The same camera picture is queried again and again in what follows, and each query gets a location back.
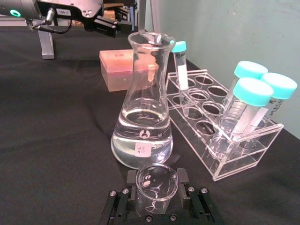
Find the small beaker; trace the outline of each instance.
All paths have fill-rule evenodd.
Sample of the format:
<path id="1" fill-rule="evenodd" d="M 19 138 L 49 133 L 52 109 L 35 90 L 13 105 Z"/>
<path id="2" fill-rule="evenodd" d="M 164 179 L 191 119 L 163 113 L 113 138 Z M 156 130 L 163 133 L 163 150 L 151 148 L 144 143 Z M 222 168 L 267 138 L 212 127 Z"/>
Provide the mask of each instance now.
<path id="1" fill-rule="evenodd" d="M 133 81 L 111 147 L 122 164 L 140 169 L 150 163 L 164 163 L 173 149 L 165 75 L 175 41 L 151 32 L 133 33 L 128 40 L 134 50 Z"/>
<path id="2" fill-rule="evenodd" d="M 135 181 L 137 214 L 165 214 L 178 189 L 176 171 L 164 164 L 152 163 L 137 172 Z"/>

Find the liquid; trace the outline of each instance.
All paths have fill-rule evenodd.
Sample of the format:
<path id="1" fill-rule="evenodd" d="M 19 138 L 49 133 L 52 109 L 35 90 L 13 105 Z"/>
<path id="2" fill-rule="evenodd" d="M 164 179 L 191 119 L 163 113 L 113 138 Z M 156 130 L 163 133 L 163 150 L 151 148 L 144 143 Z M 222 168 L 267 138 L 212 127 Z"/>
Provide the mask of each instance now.
<path id="1" fill-rule="evenodd" d="M 170 119 L 166 115 L 151 109 L 121 112 L 111 140 L 114 156 L 133 169 L 164 163 L 173 148 Z"/>

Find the cable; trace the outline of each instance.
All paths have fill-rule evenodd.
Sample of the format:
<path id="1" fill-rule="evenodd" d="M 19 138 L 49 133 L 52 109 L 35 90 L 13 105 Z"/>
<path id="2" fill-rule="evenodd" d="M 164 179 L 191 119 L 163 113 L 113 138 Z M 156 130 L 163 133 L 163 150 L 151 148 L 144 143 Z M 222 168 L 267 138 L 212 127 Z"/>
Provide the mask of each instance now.
<path id="1" fill-rule="evenodd" d="M 43 20 L 43 21 L 40 22 L 39 24 L 34 25 L 31 29 L 37 30 L 37 27 L 38 27 L 38 26 L 43 26 L 43 25 L 45 25 L 45 20 Z"/>
<path id="2" fill-rule="evenodd" d="M 45 28 L 45 27 L 41 27 L 42 25 L 45 25 L 44 21 L 41 22 L 40 24 L 35 25 L 34 27 L 32 27 L 32 29 L 45 31 L 45 32 L 50 32 L 50 33 L 55 33 L 55 34 L 65 34 L 71 29 L 72 20 L 70 20 L 70 25 L 68 26 L 68 28 L 66 30 L 55 30 L 55 29 Z"/>
<path id="3" fill-rule="evenodd" d="M 72 21 L 73 20 L 70 20 L 70 25 L 68 26 L 68 28 L 66 30 L 53 30 L 54 33 L 56 33 L 56 34 L 65 34 L 65 33 L 67 33 L 72 27 Z"/>

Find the black tablecloth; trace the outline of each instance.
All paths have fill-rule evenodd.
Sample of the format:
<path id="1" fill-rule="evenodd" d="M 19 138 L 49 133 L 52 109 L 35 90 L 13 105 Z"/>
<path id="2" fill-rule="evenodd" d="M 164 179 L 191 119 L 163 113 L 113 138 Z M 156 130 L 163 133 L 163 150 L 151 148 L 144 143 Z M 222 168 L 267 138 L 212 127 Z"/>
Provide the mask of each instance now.
<path id="1" fill-rule="evenodd" d="M 42 60 L 36 32 L 0 29 L 1 225 L 92 225 L 108 191 L 125 185 L 128 168 L 110 149 L 125 92 L 108 92 L 98 53 L 130 48 L 127 37 L 71 30 L 54 40 L 56 59 Z M 226 224 L 299 224 L 294 136 L 283 130 L 258 166 L 214 182 L 175 127 L 172 133 L 180 156 L 172 167 L 210 189 Z"/>

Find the glass flask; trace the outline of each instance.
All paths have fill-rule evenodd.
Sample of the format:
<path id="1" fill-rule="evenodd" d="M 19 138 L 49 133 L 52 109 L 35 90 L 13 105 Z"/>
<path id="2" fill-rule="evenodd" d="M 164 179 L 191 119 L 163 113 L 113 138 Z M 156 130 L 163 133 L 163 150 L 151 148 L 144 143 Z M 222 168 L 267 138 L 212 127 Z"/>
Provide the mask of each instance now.
<path id="1" fill-rule="evenodd" d="M 111 139 L 114 156 L 125 166 L 140 169 L 164 163 L 173 140 L 165 75 L 173 37 L 137 32 L 128 40 L 134 50 L 133 81 Z"/>

